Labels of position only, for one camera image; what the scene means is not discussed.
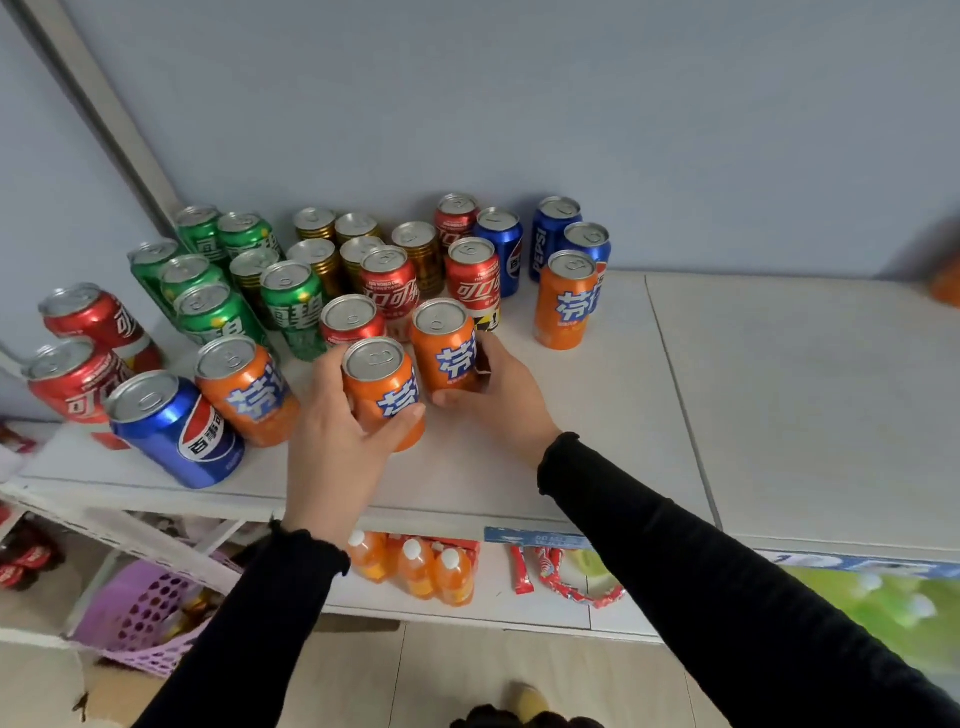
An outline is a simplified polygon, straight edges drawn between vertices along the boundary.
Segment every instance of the black sleeve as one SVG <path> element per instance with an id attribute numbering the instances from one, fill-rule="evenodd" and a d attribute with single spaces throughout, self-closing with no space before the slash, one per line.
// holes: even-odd
<path id="1" fill-rule="evenodd" d="M 960 707 L 825 600 L 561 435 L 540 491 L 735 728 L 960 725 Z"/>
<path id="2" fill-rule="evenodd" d="M 306 531 L 272 524 L 271 541 L 134 728 L 272 728 L 300 650 L 350 560 Z"/>

